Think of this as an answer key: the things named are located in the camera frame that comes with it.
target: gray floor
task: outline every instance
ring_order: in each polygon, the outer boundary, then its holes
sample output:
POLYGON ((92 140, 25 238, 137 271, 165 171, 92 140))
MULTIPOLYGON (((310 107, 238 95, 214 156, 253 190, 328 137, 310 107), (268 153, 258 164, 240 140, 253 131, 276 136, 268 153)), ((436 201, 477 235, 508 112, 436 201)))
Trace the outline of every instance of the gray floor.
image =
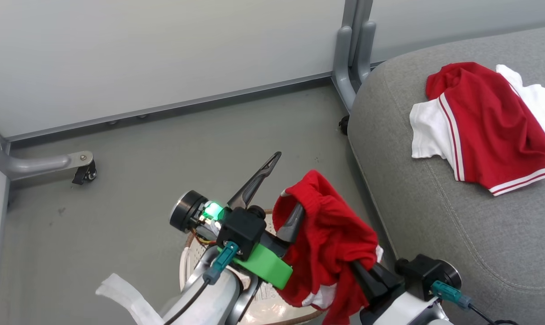
POLYGON ((20 157, 91 150, 98 178, 77 186, 64 175, 12 190, 0 324, 132 324, 125 309, 94 294, 112 272, 161 308, 179 294, 186 236, 168 224, 175 201, 194 189, 225 202, 277 150, 282 158, 254 204, 272 208, 281 190, 317 169, 368 220, 337 129, 342 116, 335 90, 323 86, 15 150, 20 157))

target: teal connector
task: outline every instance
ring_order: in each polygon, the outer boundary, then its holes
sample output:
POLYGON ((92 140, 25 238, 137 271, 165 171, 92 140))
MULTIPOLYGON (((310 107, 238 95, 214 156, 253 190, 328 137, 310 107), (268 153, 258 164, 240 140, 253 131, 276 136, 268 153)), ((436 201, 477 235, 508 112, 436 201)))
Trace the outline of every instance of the teal connector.
POLYGON ((233 242, 228 242, 224 249, 220 252, 212 267, 208 269, 203 275, 202 279, 208 284, 215 284, 218 279, 220 279, 220 274, 227 267, 228 264, 233 260, 238 253, 238 245, 233 242))
POLYGON ((433 292, 433 295, 438 298, 453 302, 462 309, 469 309, 469 304, 472 301, 471 297, 465 296, 458 289, 440 281, 435 281, 433 283, 431 291, 433 292))

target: clothing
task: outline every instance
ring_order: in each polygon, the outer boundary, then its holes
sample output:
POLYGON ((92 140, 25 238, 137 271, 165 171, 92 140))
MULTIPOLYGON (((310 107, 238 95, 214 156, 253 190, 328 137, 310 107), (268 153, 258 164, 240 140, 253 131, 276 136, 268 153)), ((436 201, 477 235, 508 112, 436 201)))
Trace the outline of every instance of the clothing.
POLYGON ((439 155, 495 196, 545 178, 545 88, 466 62, 429 76, 426 94, 410 113, 413 158, 439 155))
POLYGON ((327 309, 325 325, 349 324, 349 316, 368 302, 349 263, 359 260, 371 269, 377 259, 377 236, 317 171, 310 171, 276 201, 275 230, 283 226, 296 203, 305 218, 284 261, 293 275, 280 296, 290 305, 327 309))

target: gray fabric upholstery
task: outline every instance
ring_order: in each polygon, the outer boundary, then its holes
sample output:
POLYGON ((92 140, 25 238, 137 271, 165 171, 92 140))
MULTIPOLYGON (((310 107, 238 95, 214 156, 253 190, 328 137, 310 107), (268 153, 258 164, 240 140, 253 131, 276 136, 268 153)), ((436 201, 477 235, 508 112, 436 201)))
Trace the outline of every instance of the gray fabric upholstery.
MULTIPOLYGON (((411 158, 409 112, 427 76, 446 64, 506 64, 545 87, 545 28, 450 43, 378 66, 363 84, 349 139, 398 257, 424 253, 454 265, 463 292, 495 319, 545 324, 545 180, 493 197, 457 182, 439 157, 411 158)), ((458 325, 486 324, 444 304, 458 325)))

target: red garment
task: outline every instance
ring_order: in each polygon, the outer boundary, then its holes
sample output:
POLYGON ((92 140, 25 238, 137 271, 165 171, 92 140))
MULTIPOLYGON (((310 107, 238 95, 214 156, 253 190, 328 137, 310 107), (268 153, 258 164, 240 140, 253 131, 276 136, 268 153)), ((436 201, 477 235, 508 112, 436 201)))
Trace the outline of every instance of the red garment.
POLYGON ((310 171, 285 190, 272 212, 275 229, 285 223, 297 201, 306 216, 297 240, 284 257, 293 275, 280 296, 293 306, 303 306, 320 286, 336 284, 332 305, 324 325, 347 325, 349 316, 368 302, 354 279, 349 262, 360 260, 367 269, 376 261, 377 236, 346 204, 330 183, 317 171, 310 171))
POLYGON ((447 117, 458 181, 499 195, 545 178, 545 132, 501 74, 449 64, 429 76, 426 93, 447 117))

